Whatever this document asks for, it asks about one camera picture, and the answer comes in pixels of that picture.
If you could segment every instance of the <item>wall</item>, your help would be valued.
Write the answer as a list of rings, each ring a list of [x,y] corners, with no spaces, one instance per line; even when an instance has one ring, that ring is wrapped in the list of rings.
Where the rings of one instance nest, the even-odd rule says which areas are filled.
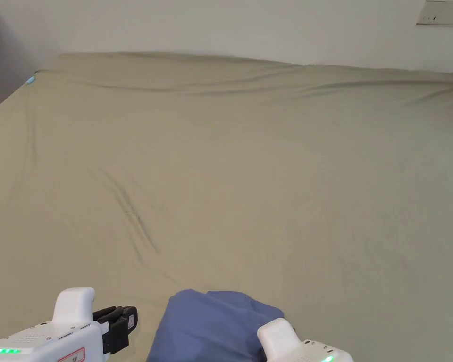
[[[61,52],[178,51],[453,71],[424,0],[0,0],[0,100]]]

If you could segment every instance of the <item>led indicator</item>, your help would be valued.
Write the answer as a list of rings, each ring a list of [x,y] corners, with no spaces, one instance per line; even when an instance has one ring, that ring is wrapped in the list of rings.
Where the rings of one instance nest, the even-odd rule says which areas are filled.
[[[21,351],[22,351],[21,349],[0,348],[0,354],[19,354],[21,353]]]

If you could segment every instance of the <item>blue cloth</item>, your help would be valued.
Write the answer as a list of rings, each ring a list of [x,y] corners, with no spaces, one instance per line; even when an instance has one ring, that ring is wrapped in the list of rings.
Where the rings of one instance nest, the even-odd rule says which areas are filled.
[[[259,362],[257,330],[283,316],[235,291],[180,291],[169,299],[147,362]]]

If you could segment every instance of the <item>fitted sheet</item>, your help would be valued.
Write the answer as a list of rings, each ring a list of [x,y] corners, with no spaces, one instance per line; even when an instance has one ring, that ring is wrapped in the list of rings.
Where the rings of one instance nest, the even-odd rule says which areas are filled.
[[[453,359],[453,74],[65,54],[0,105],[0,338],[58,293],[237,290],[355,361]]]

